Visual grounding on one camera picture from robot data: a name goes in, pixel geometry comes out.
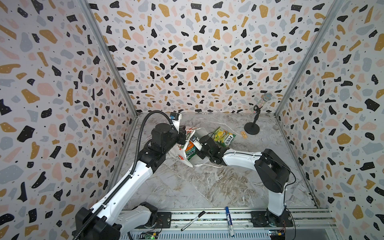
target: marker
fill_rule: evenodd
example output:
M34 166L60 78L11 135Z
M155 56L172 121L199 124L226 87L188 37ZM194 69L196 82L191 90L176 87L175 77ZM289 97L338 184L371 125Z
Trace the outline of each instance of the marker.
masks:
M196 221L197 219L199 219L202 215L204 215L205 211L202 211L201 213L199 213L199 215L197 217L195 217L192 221L189 222L189 224L187 224L185 227L183 227L181 229L181 231L184 231L187 227L189 227L189 225L191 225L194 221Z
M231 219L231 215L229 214L228 207L225 207L225 212L227 214L227 222L228 222L228 227L229 227L229 235L231 237L233 237L235 235L235 232L233 231L232 219Z

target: blue marker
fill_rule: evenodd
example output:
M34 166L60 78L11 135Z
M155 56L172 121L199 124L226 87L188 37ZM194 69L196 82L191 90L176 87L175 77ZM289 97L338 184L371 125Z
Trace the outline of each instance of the blue marker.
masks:
M231 215L229 214L228 207L225 207L225 212L227 214L227 222L228 222L228 227L229 227L229 235L231 237L233 237L233 236L235 236L235 232L233 231L232 219L231 219Z

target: gray marble surface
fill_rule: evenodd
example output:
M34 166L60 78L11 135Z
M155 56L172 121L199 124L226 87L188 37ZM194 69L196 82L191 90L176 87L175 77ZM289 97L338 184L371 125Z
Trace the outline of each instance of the gray marble surface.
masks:
M134 160L137 135L144 114L139 115L138 124L129 145L128 154L122 163L121 178ZM286 203L288 207L313 207L309 191L297 171L283 136L272 114L261 114L257 123L260 132L248 135L244 139L240 132L244 124L253 121L254 114L183 114L181 125L203 127L214 132L219 126L236 134L230 148L239 151L261 152L272 149L295 174L296 183L287 187ZM151 130L156 124L167 122L160 114L152 115L146 122L142 135L144 145L151 138ZM289 183L294 177L290 175ZM264 187L256 171L242 167L221 167L202 165L191 168L167 154L167 159L154 175L146 180L133 195L125 209L132 209L147 201L160 208L209 208L209 207L255 207L266 208L268 190Z

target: terrazzo wallpaper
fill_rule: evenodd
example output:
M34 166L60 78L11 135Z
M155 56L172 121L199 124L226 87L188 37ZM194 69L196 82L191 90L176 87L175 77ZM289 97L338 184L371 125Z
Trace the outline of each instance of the terrazzo wallpaper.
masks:
M0 1L0 239L72 239L132 121L75 1Z
M89 0L138 112L272 112L332 0Z
M343 3L278 119L344 239L384 239L384 1Z

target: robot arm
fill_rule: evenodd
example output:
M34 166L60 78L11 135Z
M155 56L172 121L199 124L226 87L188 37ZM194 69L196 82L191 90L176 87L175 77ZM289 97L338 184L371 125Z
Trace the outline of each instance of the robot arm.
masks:
M284 212L285 186L290 168L271 149L263 152L241 152L227 147L218 147L211 137L203 136L198 156L207 156L212 163L224 166L240 166L256 170L268 189L268 211L273 222L279 222Z
M135 171L131 169L124 177L91 209L82 208L75 216L76 229L83 229L80 239L119 239L120 233L145 225L151 227L157 220L157 208L146 202L135 209L120 214L136 190L165 161L166 153L175 144L185 144L185 126L180 126L181 115L171 113L176 127L160 123L152 130L152 139L138 155ZM192 138L197 146L197 155L207 156L212 163L224 166L240 166L256 170L268 189L269 204L267 217L270 222L278 222L284 206L285 186L288 182L289 167L270 149L263 152L240 152L227 147L219 147L208 135L200 139Z

